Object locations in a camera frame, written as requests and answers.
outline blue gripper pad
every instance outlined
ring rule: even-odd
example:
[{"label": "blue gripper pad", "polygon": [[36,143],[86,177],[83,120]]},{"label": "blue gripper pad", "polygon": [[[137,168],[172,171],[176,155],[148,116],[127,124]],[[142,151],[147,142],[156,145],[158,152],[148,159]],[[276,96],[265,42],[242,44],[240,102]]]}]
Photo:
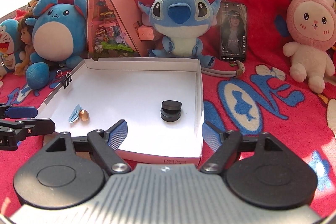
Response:
[{"label": "blue gripper pad", "polygon": [[115,130],[110,132],[109,140],[107,142],[108,146],[111,147],[113,150],[117,150],[121,143],[127,137],[127,131],[127,122],[124,121]]},{"label": "blue gripper pad", "polygon": [[33,106],[9,107],[5,111],[5,115],[11,119],[35,118],[37,116],[37,109]]},{"label": "blue gripper pad", "polygon": [[211,150],[215,152],[221,145],[221,138],[216,131],[214,131],[205,122],[202,125],[203,140],[209,145]]}]

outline blue hair clip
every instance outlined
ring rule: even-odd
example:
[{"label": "blue hair clip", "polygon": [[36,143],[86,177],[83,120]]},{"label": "blue hair clip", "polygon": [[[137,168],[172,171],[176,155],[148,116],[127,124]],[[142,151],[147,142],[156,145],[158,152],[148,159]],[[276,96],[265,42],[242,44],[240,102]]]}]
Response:
[{"label": "blue hair clip", "polygon": [[75,122],[78,120],[79,118],[79,112],[82,110],[80,105],[76,105],[75,109],[73,110],[73,112],[71,113],[70,117],[69,117],[69,122]]}]

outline pink bunny plush toy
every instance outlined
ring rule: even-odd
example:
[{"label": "pink bunny plush toy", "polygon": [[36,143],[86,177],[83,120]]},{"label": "pink bunny plush toy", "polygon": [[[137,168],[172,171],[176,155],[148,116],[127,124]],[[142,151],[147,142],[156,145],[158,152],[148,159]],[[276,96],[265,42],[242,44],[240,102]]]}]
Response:
[{"label": "pink bunny plush toy", "polygon": [[292,0],[287,10],[287,28],[294,42],[283,46],[291,57],[290,76],[301,83],[308,79],[309,88],[322,93],[325,74],[332,76],[335,66],[326,50],[336,41],[334,0]]}]

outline copper object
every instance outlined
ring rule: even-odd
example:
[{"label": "copper object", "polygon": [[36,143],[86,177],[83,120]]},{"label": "copper object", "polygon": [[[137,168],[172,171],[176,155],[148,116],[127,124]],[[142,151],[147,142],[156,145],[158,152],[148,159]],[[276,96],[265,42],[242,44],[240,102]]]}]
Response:
[{"label": "copper object", "polygon": [[86,110],[82,109],[79,112],[79,117],[83,122],[86,122],[87,120],[89,120],[90,116],[89,116],[89,112],[87,112]]}]

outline white cardboard box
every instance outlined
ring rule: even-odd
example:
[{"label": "white cardboard box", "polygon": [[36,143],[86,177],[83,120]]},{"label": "white cardboard box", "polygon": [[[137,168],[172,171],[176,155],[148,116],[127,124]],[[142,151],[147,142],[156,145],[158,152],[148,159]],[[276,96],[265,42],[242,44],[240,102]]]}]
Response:
[{"label": "white cardboard box", "polygon": [[[182,103],[181,117],[165,122],[162,101]],[[69,123],[79,104],[88,122]],[[36,118],[51,118],[56,132],[73,137],[107,130],[124,119],[128,135],[117,153],[152,164],[198,165],[203,145],[203,85],[199,60],[187,58],[100,58],[83,60],[72,82],[59,84],[38,109]]]}]

